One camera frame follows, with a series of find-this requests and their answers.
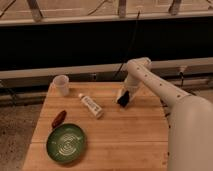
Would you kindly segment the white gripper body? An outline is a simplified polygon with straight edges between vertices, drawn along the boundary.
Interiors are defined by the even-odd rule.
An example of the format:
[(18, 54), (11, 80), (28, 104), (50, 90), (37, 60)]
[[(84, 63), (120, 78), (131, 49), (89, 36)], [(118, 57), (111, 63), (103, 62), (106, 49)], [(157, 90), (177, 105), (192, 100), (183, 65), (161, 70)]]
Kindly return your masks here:
[(139, 89), (139, 84), (140, 84), (140, 81), (137, 78), (128, 74), (126, 79), (124, 80), (124, 86), (123, 86), (124, 93), (129, 94), (129, 96), (132, 97)]

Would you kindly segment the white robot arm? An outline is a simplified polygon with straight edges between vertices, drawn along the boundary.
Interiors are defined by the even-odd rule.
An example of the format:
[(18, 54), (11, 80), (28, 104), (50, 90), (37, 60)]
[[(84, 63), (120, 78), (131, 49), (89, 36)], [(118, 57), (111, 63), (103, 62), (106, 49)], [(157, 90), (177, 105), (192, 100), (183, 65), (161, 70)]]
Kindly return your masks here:
[(213, 103), (152, 73), (147, 57), (126, 68), (123, 91), (133, 96), (143, 83), (170, 108), (167, 171), (213, 171)]

